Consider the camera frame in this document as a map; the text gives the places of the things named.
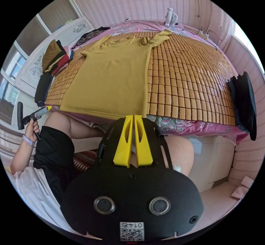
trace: qr code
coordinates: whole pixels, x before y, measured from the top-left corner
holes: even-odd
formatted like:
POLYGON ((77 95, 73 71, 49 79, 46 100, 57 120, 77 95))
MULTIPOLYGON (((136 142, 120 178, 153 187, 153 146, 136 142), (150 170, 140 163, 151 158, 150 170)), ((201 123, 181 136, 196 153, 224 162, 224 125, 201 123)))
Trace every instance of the qr code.
POLYGON ((144 224, 121 222, 120 238, 121 241, 144 241, 144 224))

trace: electric fan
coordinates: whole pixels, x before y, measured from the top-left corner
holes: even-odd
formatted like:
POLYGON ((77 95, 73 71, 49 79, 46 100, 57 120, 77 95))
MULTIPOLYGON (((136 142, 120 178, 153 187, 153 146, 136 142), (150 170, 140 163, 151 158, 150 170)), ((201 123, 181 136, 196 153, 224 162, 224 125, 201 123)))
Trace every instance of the electric fan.
POLYGON ((177 15, 173 13, 172 8, 168 8, 168 13, 165 16, 165 18, 166 18, 165 26, 175 25, 177 23, 177 15))

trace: yellow plastic part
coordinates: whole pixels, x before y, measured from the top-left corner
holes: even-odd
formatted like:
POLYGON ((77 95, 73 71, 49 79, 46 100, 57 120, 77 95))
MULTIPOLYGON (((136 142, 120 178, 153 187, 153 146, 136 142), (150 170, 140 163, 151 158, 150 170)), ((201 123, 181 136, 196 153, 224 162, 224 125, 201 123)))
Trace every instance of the yellow plastic part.
POLYGON ((125 117, 117 150, 113 158, 113 162, 115 165, 127 166, 127 168, 130 167, 131 148, 133 141, 132 124, 133 124, 133 115, 127 115, 125 117))
POLYGON ((153 163, 153 157, 150 151, 141 115, 134 115, 134 129, 137 167, 151 165, 153 163))

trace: black shorts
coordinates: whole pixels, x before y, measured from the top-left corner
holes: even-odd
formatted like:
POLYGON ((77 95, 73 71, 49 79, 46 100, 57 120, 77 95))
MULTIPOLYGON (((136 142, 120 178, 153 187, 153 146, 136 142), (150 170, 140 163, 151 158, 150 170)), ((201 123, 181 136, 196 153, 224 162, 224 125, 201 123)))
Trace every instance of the black shorts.
POLYGON ((43 126, 42 140, 37 142, 33 167, 43 169, 47 182, 61 205, 62 196, 70 182, 79 174, 74 167, 75 147, 62 131, 43 126))

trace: white headboard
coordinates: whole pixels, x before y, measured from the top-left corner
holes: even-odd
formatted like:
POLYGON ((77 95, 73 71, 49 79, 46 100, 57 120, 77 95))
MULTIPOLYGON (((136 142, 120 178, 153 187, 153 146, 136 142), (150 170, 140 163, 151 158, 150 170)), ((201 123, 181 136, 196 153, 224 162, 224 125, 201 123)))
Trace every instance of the white headboard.
POLYGON ((94 27, 86 17, 78 18, 69 24, 64 25, 50 36, 48 36, 28 57, 19 71, 14 85, 23 92, 34 97, 36 88, 42 74, 42 57, 52 40, 60 40, 62 46, 72 47, 78 39, 87 32, 94 30, 94 27))

